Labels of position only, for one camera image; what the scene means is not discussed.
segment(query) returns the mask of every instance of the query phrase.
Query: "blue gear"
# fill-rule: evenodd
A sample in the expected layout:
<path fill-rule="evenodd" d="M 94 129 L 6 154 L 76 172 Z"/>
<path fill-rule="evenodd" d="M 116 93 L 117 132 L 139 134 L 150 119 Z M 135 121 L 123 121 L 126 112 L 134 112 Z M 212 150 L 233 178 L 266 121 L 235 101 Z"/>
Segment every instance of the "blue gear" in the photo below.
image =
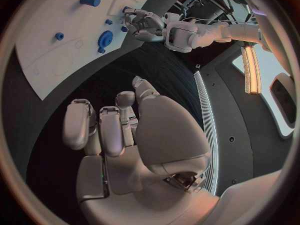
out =
<path fill-rule="evenodd" d="M 98 39 L 98 46 L 103 49 L 113 41 L 113 33 L 111 31 L 104 31 Z"/>

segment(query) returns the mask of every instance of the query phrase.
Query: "robotic arm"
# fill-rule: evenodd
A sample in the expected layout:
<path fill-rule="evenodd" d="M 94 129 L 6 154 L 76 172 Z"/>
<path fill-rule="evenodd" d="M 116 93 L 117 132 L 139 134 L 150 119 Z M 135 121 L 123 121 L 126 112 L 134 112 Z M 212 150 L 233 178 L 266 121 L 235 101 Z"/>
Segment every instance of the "robotic arm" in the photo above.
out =
<path fill-rule="evenodd" d="M 173 51 L 189 53 L 192 49 L 206 47 L 213 43 L 226 43 L 233 40 L 261 44 L 263 49 L 270 48 L 260 32 L 258 25 L 228 24 L 216 22 L 212 25 L 179 21 L 179 15 L 167 12 L 163 20 L 152 12 L 125 8 L 125 23 L 137 40 L 144 42 L 163 42 Z"/>

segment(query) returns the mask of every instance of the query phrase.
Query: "blue plastic part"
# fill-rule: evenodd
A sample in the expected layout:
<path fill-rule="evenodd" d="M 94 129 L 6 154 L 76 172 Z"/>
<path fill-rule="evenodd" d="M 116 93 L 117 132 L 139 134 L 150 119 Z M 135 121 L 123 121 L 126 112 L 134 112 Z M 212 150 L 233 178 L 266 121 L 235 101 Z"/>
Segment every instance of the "blue plastic part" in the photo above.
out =
<path fill-rule="evenodd" d="M 104 48 L 112 43 L 113 36 L 114 36 L 114 34 L 109 30 L 104 31 L 101 34 L 101 36 L 98 39 L 98 46 L 99 46 L 98 52 L 99 53 L 101 53 L 101 54 L 105 53 Z"/>
<path fill-rule="evenodd" d="M 108 25 L 112 25 L 112 24 L 113 24 L 113 21 L 112 21 L 112 20 L 109 20 L 109 19 L 106 19 L 105 23 L 108 24 Z"/>
<path fill-rule="evenodd" d="M 65 37 L 65 35 L 61 32 L 58 32 L 57 34 L 55 34 L 55 38 L 58 40 L 58 41 L 61 41 L 63 40 Z"/>
<path fill-rule="evenodd" d="M 97 7 L 100 4 L 101 0 L 80 0 L 81 4 L 89 5 L 92 7 Z"/>
<path fill-rule="evenodd" d="M 105 50 L 104 50 L 104 48 L 102 48 L 102 47 L 99 47 L 99 48 L 98 48 L 98 53 L 104 54 L 104 53 L 105 53 Z"/>
<path fill-rule="evenodd" d="M 124 32 L 124 33 L 126 33 L 126 32 L 128 32 L 128 28 L 125 27 L 125 26 L 122 26 L 122 27 L 121 27 L 121 31 Z"/>
<path fill-rule="evenodd" d="M 125 13 L 125 10 L 126 10 L 126 9 L 131 9 L 131 7 L 125 6 L 125 7 L 123 8 L 122 12 Z"/>

